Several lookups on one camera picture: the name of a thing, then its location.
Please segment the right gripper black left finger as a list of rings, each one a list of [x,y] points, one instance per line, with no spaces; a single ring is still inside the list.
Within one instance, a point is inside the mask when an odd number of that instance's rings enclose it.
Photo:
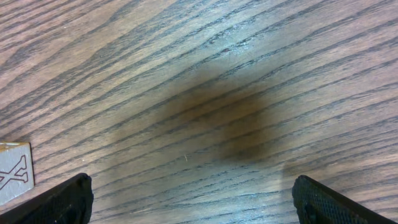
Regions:
[[[94,200],[91,183],[86,173],[77,174],[3,213],[1,224],[87,224]]]

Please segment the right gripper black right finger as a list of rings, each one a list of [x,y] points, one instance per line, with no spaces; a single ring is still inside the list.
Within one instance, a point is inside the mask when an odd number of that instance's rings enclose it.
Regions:
[[[292,196],[300,224],[397,224],[306,175],[296,178]]]

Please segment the wooden block blue side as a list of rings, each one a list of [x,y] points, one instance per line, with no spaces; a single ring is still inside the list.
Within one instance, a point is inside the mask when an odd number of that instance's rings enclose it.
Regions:
[[[34,188],[32,154],[28,142],[1,142],[1,205]]]

